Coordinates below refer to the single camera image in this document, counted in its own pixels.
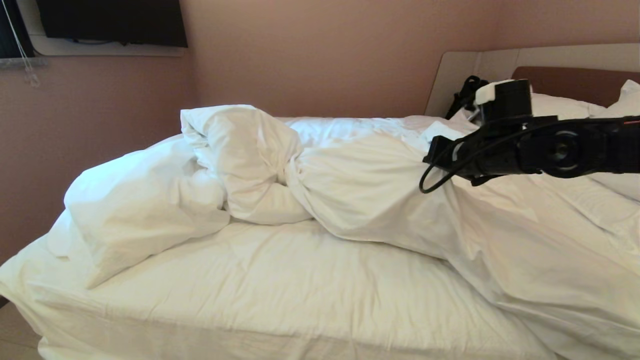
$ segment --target pink wall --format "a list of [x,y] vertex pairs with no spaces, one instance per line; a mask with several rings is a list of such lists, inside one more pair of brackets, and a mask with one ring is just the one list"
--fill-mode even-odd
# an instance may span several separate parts
[[424,113],[445,51],[487,49],[501,0],[183,0],[202,105]]
[[507,0],[492,47],[640,42],[639,0]]
[[0,70],[0,264],[46,233],[84,169],[180,132],[189,58],[48,58],[34,89]]

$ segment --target white bed sheet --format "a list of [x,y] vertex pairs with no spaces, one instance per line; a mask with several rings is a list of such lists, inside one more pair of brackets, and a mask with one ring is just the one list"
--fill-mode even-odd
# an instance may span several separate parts
[[47,360],[555,359],[443,261],[313,220],[234,223],[94,290],[47,236],[0,268]]

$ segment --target white duvet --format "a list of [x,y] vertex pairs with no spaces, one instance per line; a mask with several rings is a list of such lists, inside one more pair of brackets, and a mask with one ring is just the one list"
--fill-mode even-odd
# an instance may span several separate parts
[[[339,238],[385,242],[448,260],[485,299],[519,317],[546,346],[569,359],[640,358],[638,202],[587,178],[561,181],[547,176],[503,177],[479,188],[454,179],[422,195],[417,183],[426,167],[421,160],[433,136],[429,131],[363,127],[322,140],[312,136],[315,140],[305,140],[304,147],[304,132],[298,136],[251,106],[184,110],[182,126],[193,157],[181,161],[197,159],[198,165],[176,176],[197,177],[198,186],[209,194],[218,189],[227,211],[221,210],[220,198],[211,195],[202,197],[210,199],[211,213],[206,206],[193,206],[191,198],[201,199],[198,189],[178,191],[181,200],[161,206],[136,205],[142,211],[138,216],[150,221],[144,228],[156,219],[163,237],[174,240],[144,253],[133,244],[137,237],[118,236],[138,231],[134,224],[103,221],[95,223],[102,227],[99,231],[92,229],[89,214],[109,219],[117,206],[103,208],[100,202],[85,201],[83,196],[91,194],[80,187],[70,189],[66,199],[73,200],[65,204],[84,239],[69,247],[72,261],[92,259],[89,263],[95,265],[111,259],[117,264],[103,261],[103,272],[117,274],[163,247],[186,241],[189,231],[201,236],[195,234],[202,229],[200,222],[220,219],[220,212],[259,224],[314,217]],[[461,135],[470,129],[456,130]],[[170,154],[163,156],[156,160],[173,161]],[[143,179],[147,173],[141,168],[136,177]],[[203,173],[207,177],[196,176]],[[440,175],[434,172],[428,181]],[[96,181],[104,182],[90,176],[76,182]],[[118,204],[123,196],[138,193],[146,199],[172,183],[124,186],[102,198]],[[172,206],[194,213],[197,221],[180,225],[176,232],[163,216],[164,207],[176,211]],[[109,236],[103,241],[95,233]],[[65,244],[49,246],[65,255]],[[104,256],[110,253],[125,259]],[[96,281],[85,284],[95,286]]]

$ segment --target pillow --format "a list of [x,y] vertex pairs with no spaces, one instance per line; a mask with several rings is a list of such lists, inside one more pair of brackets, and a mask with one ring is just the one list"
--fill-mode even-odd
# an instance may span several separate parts
[[531,94],[533,116],[557,115],[560,120],[585,119],[605,110],[604,107],[584,101],[555,97],[544,94]]
[[90,289],[151,255],[219,231],[230,220],[224,201],[220,182],[180,137],[84,171],[65,195],[72,224],[56,224],[76,229],[68,256]]
[[472,111],[468,111],[465,108],[462,108],[458,110],[458,112],[453,115],[453,117],[449,119],[449,121],[461,124],[469,123],[469,118],[471,117],[471,115],[473,115]]
[[640,84],[627,80],[620,91],[620,99],[595,118],[606,119],[640,115]]

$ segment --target wall-mounted tv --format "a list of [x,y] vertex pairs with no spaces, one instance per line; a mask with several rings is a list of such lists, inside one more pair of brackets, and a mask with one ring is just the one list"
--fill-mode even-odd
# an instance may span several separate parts
[[37,0],[47,37],[187,47],[179,0]]

